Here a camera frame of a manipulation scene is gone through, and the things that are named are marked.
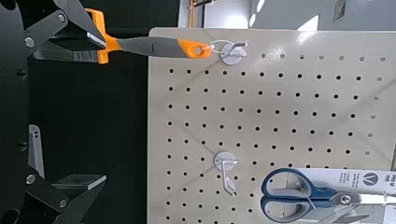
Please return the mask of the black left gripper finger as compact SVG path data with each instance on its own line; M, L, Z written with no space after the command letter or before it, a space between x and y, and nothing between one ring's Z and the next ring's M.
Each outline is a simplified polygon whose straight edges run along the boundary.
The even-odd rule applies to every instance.
M24 224L81 224L106 184L106 175L71 174L53 183L29 168Z
M79 0L23 0L26 55L50 42L71 51L106 48L106 41Z

